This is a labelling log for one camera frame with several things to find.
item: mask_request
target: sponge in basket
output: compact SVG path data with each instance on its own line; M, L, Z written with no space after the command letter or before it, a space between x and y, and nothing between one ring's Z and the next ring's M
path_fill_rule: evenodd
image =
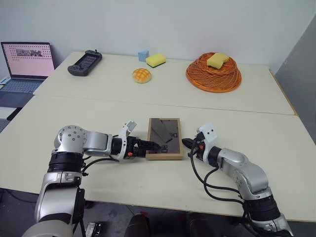
M208 66L220 69L223 66L223 63L226 63L228 59L229 57L223 53L215 53L206 61L206 64Z
M152 68L159 66L166 62L166 57L163 56L161 53L156 53L148 58L146 58L146 63L151 66Z

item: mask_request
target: cable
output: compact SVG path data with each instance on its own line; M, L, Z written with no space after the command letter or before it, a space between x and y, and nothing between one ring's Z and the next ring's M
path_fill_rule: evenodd
M75 231L76 231L76 229L77 229L77 226L78 226L78 222L75 223L75 226L74 226L74 228L73 228L73 234L75 233Z
M118 159L112 158L112 156L110 156L110 158L96 159L96 160L90 162L89 164L87 164L87 165L85 166L85 168L83 168L82 172L84 173L90 166L92 166L92 165L95 164L96 162L100 162L100 161L104 161L104 160L110 160L110 161L115 161L115 162L118 162L118 161L119 161Z
M196 139L194 139L194 140L193 140L192 147L191 147L190 159L191 159L191 165L192 165L194 174L196 174L196 177L201 181L201 183L203 183L204 185L206 185L206 186L208 186L208 187L210 187L210 188L213 188L213 189L228 190L228 191L232 191L232 192L235 192L235 193L238 193L238 194L239 194L239 191L236 190L236 189L227 188L227 187L220 187L220 186L214 186L214 185L205 183L205 182L202 180L202 178L199 176L199 174L198 174L198 172L197 172L196 166L194 165L193 150L194 150L196 144L197 144L197 141L196 141Z
M20 199L18 197L16 197L11 191L9 191L8 189L4 189L8 194L10 194L13 198L19 200L19 201L23 201L23 202L28 202L28 203L36 203L36 201L27 201L27 200L23 200Z
M128 207L128 205L125 205L127 208L128 208L128 210L133 214L133 216L135 216L135 214L134 214L134 212L132 212L132 210Z
M80 228L81 228L82 237L85 237L84 223L83 223L82 218L80 219Z
M216 200L219 200L219 201L233 201L233 202L237 202L237 203L240 203L241 205L243 205L244 203L238 199L233 199L233 198L222 198L222 197L216 197L214 195L212 195L208 190L207 190L207 178L212 174L214 173L215 171L218 170L218 167L213 169L212 171L208 172L207 175L205 176L204 178L204 182L203 182L203 186L204 186L204 190L206 191L206 193L213 199L216 199Z
M91 158L91 156L88 156L88 157L86 157L86 158L83 158L83 160L87 160L87 159L89 159L89 158Z
M246 230L248 230L253 236L255 237L261 237L261 235L259 235L257 232L255 232L254 230L250 229L246 222L246 211L244 210L243 215L242 215L242 225L245 227Z

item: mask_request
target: laptop screen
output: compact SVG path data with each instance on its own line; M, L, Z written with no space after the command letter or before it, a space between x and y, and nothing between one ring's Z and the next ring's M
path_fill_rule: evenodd
M45 79L54 71L49 43L1 42L11 77Z

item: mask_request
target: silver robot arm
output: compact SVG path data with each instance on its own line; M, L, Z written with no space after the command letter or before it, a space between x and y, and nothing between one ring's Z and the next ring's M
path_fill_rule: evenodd
M127 122L118 136L91 132L78 126L65 126L57 134L51 159L35 208L36 224L23 237L71 237L80 223L82 235L84 189L80 189L81 169L85 167L83 154L97 157L112 155L115 161L145 157L146 150L157 150L159 145L129 137L136 126Z
M197 157L218 167L233 179L244 200L244 208L250 215L252 227L257 232L270 236L273 236L273 233L276 236L278 233L293 236L285 216L277 208L263 169L251 163L247 156L240 152L216 147L217 134L211 123L203 125L197 132Z

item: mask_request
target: woven basket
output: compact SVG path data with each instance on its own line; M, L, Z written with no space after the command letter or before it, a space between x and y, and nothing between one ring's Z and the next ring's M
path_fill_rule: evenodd
M236 62L230 57L220 69L206 65L214 53L202 54L189 65L186 71L189 81L202 90L209 92L228 92L235 90L241 83L241 74Z

